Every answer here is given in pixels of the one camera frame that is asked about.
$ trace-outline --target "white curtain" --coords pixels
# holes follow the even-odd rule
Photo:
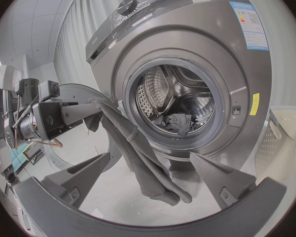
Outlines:
[[[99,89],[86,62],[86,44],[123,0],[75,0],[63,22],[54,65],[60,84],[79,83]]]

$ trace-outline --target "washing machine drum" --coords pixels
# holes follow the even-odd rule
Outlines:
[[[179,66],[152,67],[141,77],[136,91],[142,118],[169,134],[197,132],[210,119],[215,106],[206,83]]]
[[[157,154],[188,161],[195,151],[241,167],[271,93],[268,44],[250,1],[137,3],[128,16],[114,12],[86,46],[100,91]]]

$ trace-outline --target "wall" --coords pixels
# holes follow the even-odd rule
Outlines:
[[[53,62],[30,70],[29,77],[38,79],[40,83],[47,80],[58,82]]]

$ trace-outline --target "floor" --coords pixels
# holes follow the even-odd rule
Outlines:
[[[104,130],[99,129],[95,135],[92,132],[88,134],[84,127],[80,127],[69,137],[67,141],[58,138],[64,144],[62,149],[53,148],[54,152],[69,164],[77,164],[107,150]],[[30,176],[42,180],[45,176],[55,173],[55,170],[44,156],[35,165],[28,163],[18,177],[21,181]],[[172,180],[192,195],[193,202],[186,204],[180,201],[172,207],[142,195],[135,174],[130,172],[122,157],[111,169],[100,175],[79,209],[108,221],[139,226],[180,224],[220,211],[206,184],[201,182],[196,172],[185,173],[182,177],[184,180]]]

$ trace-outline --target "cable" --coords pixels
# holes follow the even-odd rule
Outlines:
[[[17,107],[17,112],[16,112],[16,120],[19,119],[19,112],[20,112],[20,99],[21,96],[18,94],[18,107]],[[18,127],[14,129],[14,149],[18,150]]]
[[[31,142],[36,142],[36,143],[39,143],[39,144],[49,145],[49,146],[53,146],[53,147],[57,147],[57,148],[62,148],[63,147],[63,144],[59,140],[54,139],[54,141],[55,141],[56,144],[47,143],[47,142],[38,141],[38,140],[31,140]]]
[[[12,128],[15,128],[20,121],[25,117],[25,115],[29,112],[29,110],[32,108],[32,105],[35,103],[35,101],[38,99],[38,95],[34,98],[34,100],[30,103],[30,105],[25,109],[25,111],[22,113],[21,117],[17,119],[16,123],[12,126]]]

